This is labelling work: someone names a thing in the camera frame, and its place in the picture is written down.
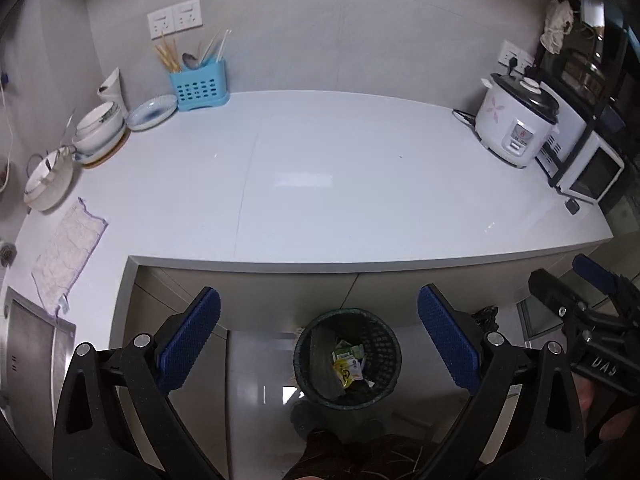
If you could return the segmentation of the person's right hand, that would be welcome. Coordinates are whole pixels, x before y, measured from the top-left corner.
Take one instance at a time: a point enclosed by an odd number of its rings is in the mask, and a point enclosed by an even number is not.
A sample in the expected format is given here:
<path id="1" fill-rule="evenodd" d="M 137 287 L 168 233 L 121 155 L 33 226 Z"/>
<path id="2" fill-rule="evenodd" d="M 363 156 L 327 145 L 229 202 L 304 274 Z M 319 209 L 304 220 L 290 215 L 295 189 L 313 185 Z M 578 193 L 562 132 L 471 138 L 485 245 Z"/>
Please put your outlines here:
<path id="1" fill-rule="evenodd" d="M 604 385 L 573 375 L 587 438 L 608 442 L 626 434 L 639 407 Z"/>

